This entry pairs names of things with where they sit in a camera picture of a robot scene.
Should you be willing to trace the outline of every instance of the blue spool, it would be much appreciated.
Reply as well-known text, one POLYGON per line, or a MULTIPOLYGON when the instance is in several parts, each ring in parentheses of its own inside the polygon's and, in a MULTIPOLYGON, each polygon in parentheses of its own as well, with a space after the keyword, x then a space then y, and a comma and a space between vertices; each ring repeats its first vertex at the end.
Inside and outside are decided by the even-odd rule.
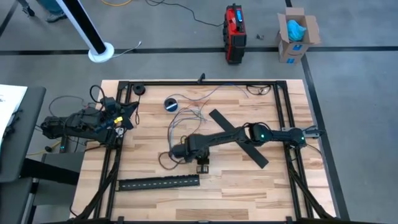
POLYGON ((168 112, 173 112, 178 108, 177 100, 174 98, 168 98, 164 101, 164 108, 168 112))

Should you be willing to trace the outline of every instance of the roll of tape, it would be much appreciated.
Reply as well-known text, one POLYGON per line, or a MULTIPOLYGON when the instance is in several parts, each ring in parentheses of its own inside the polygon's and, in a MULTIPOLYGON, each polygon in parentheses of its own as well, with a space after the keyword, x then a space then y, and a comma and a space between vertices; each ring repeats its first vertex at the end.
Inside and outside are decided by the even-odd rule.
POLYGON ((145 86, 142 83, 136 83, 132 86, 132 90, 137 96, 141 96, 145 93, 145 86))
POLYGON ((173 112, 178 108, 177 100, 174 98, 168 98, 164 101, 164 108, 168 112, 173 112))

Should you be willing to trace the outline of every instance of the white paper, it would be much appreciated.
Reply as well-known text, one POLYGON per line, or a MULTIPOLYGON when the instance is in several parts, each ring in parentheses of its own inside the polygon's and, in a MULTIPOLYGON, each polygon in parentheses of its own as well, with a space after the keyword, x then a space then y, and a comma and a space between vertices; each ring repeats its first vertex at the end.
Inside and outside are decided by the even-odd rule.
POLYGON ((0 146, 4 131, 12 121, 13 112, 18 110, 26 89, 26 86, 0 85, 0 146))

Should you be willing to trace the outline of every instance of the white stand base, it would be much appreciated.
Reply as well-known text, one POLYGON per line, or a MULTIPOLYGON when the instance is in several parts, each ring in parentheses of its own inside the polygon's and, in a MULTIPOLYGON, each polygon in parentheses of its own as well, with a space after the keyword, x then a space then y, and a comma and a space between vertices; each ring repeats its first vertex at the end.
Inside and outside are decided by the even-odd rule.
POLYGON ((112 44, 105 42, 106 50, 102 54, 93 54, 91 50, 88 51, 88 58, 95 63, 103 63, 111 59, 114 53, 114 47, 112 44))

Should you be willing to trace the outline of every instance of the cardboard box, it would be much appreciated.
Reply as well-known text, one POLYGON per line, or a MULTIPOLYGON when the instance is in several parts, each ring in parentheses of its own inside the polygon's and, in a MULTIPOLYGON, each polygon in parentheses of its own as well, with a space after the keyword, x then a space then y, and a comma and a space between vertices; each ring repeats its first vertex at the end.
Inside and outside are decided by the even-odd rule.
POLYGON ((283 63, 298 63, 308 48, 313 44, 319 44, 319 28, 315 16, 305 16, 303 8, 287 7, 286 14, 279 14, 279 32, 277 44, 279 50, 279 61, 283 63), (300 26, 307 28, 301 42, 289 40, 287 32, 287 21, 295 20, 300 26))

